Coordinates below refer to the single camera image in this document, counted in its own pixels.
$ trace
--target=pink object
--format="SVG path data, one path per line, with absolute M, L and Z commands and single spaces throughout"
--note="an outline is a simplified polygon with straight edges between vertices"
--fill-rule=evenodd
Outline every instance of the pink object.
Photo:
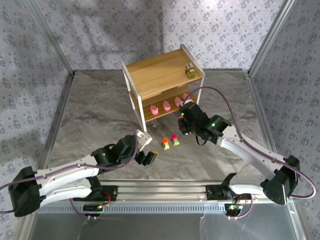
M 164 101 L 164 102 L 163 102 L 163 108 L 164 108 L 164 110 L 166 110 L 167 112 L 170 111 L 170 108 L 171 108 L 170 103 L 169 103 L 168 101 Z
M 182 95 L 183 100 L 186 100 L 186 98 L 188 97 L 188 95 L 189 95 L 189 94 L 184 93 L 184 94 Z
M 158 115 L 159 113 L 158 108 L 155 105 L 150 106 L 150 111 L 153 115 Z
M 180 106 L 180 104 L 181 104 L 181 99 L 180 99 L 180 97 L 175 97 L 175 99 L 174 99 L 174 103 L 175 103 L 175 105 L 177 106 L 177 107 L 179 107 Z

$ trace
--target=floral wallpaper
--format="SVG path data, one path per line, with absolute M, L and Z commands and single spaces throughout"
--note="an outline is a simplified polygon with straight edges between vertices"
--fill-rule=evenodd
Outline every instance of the floral wallpaper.
M 320 2 L 297 0 L 254 80 L 277 150 L 300 159 L 320 190 Z M 300 194 L 310 193 L 302 182 Z M 320 239 L 320 194 L 302 200 L 310 239 Z
M 37 167 L 67 72 L 24 1 L 0 1 L 0 184 L 26 166 Z M 7 188 L 0 209 L 11 210 Z M 14 237 L 18 219 L 0 215 L 0 240 Z
M 38 0 L 73 69 L 120 69 L 184 43 L 206 69 L 247 70 L 284 0 Z

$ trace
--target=marble floor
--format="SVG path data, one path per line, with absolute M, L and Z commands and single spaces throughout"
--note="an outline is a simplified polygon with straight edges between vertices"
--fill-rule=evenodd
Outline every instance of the marble floor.
M 191 88 L 199 86 L 192 83 Z M 206 71 L 204 86 L 221 90 L 234 109 L 241 131 L 264 145 L 252 98 L 244 74 Z M 208 116 L 221 115 L 231 119 L 223 99 L 204 89 L 200 107 Z M 263 177 L 243 159 L 232 152 L 208 142 L 199 146 L 193 135 L 183 136 L 178 129 L 177 112 L 146 124 L 152 142 L 144 149 L 158 151 L 157 160 L 149 166 L 130 165 L 99 175 L 104 179 L 194 179 L 223 180 L 236 172 L 231 183 L 257 184 Z M 77 71 L 54 145 L 50 167 L 78 160 L 97 148 L 116 143 L 125 135 L 140 129 L 132 110 L 122 71 Z M 163 150 L 163 138 L 177 134 L 180 145 Z

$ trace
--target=wooden shelf board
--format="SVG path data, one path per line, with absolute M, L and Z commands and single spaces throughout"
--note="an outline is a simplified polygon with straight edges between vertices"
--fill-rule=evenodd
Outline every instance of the wooden shelf board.
M 133 91 L 130 91 L 129 93 L 131 95 L 131 98 L 134 102 L 136 109 L 138 110 L 138 112 L 140 114 L 139 104 L 138 104 L 138 100 L 137 100 L 135 94 L 133 93 Z M 186 93 L 186 94 L 191 93 L 191 89 L 189 88 L 189 86 L 187 84 L 180 86 L 180 87 L 175 87 L 175 88 L 169 89 L 167 91 L 162 92 L 161 94 L 158 94 L 157 96 L 143 100 L 142 107 L 143 107 L 143 114 L 144 114 L 145 122 L 147 123 L 147 122 L 152 121 L 154 119 L 157 119 L 157 118 L 160 118 L 160 117 L 165 116 L 167 114 L 171 114 L 175 111 L 178 111 L 179 107 L 176 106 L 176 104 L 175 104 L 175 98 L 179 97 L 183 101 L 182 95 L 184 93 Z M 190 96 L 190 98 L 194 102 L 197 101 L 197 98 L 193 94 Z M 171 108 L 169 111 L 166 111 L 164 109 L 163 102 L 165 100 L 168 101 L 169 104 L 171 105 Z M 158 115 L 153 115 L 151 113 L 151 111 L 150 111 L 151 105 L 155 105 L 158 108 L 158 111 L 159 111 Z
M 188 77 L 185 73 L 186 63 L 190 62 L 192 60 L 180 48 L 126 67 L 141 99 L 145 100 L 169 89 L 200 80 L 203 75 L 197 68 L 194 77 Z

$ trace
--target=small toy car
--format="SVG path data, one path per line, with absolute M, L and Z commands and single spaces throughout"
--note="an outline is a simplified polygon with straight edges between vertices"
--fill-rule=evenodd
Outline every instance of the small toy car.
M 178 137 L 177 137 L 177 135 L 175 135 L 175 134 L 172 134 L 172 136 L 171 136 L 171 141 L 172 141 L 172 143 L 173 143 L 173 146 L 177 146 L 177 145 L 180 144 L 179 141 L 178 141 Z
M 164 149 L 164 150 L 168 150 L 168 149 L 170 148 L 168 138 L 164 138 L 164 139 L 162 140 L 162 146 L 163 146 L 163 149 Z
M 192 78 L 196 75 L 195 66 L 193 65 L 192 62 L 185 64 L 185 73 L 188 74 L 189 78 Z

